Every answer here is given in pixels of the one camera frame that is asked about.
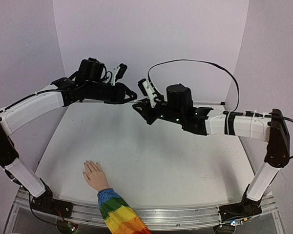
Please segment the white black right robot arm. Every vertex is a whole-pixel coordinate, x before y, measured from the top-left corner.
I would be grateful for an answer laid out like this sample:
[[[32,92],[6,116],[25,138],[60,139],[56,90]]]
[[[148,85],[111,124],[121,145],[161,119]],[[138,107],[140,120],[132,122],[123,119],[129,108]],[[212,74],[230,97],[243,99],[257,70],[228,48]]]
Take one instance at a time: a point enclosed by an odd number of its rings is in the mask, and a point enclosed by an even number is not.
[[[179,124],[182,130],[195,135],[248,137],[267,143],[264,162],[244,191],[241,201],[219,207],[223,223],[261,214],[260,203],[264,192],[280,169],[293,159],[286,125],[286,121],[293,123],[293,119],[283,116],[279,109],[258,113],[194,107],[191,90],[182,84],[167,87],[167,98],[146,79],[139,81],[138,86],[145,99],[135,102],[132,107],[149,125],[160,119]]]

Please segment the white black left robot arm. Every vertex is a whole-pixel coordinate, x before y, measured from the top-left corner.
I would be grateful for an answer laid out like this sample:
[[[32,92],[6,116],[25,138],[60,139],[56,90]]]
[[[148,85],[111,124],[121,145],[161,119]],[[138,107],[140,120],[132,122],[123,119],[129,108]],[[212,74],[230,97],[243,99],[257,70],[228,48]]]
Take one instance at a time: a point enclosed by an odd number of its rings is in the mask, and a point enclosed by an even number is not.
[[[71,217],[73,204],[54,197],[51,188],[19,155],[11,138],[49,113],[63,113],[73,103],[94,100],[112,105],[133,101],[137,94],[120,82],[127,65],[108,70],[95,58],[86,58],[76,72],[59,78],[7,107],[0,108],[0,167],[15,184],[28,193],[30,208],[61,218]]]

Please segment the rainbow striped sleeve forearm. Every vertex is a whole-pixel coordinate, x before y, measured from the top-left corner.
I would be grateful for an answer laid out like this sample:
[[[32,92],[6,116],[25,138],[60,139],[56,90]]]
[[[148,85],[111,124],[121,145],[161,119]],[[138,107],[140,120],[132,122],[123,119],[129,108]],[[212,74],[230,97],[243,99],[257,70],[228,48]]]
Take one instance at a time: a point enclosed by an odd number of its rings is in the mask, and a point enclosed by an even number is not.
[[[135,211],[113,189],[98,192],[98,205],[112,234],[151,233]]]

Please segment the mannequin hand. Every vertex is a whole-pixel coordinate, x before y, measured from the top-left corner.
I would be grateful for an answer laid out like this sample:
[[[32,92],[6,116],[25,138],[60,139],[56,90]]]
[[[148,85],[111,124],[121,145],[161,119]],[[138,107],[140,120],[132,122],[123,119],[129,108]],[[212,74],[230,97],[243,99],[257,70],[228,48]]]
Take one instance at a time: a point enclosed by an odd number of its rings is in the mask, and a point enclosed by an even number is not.
[[[97,192],[111,188],[99,163],[86,161],[84,163],[84,169],[83,176],[91,188]]]

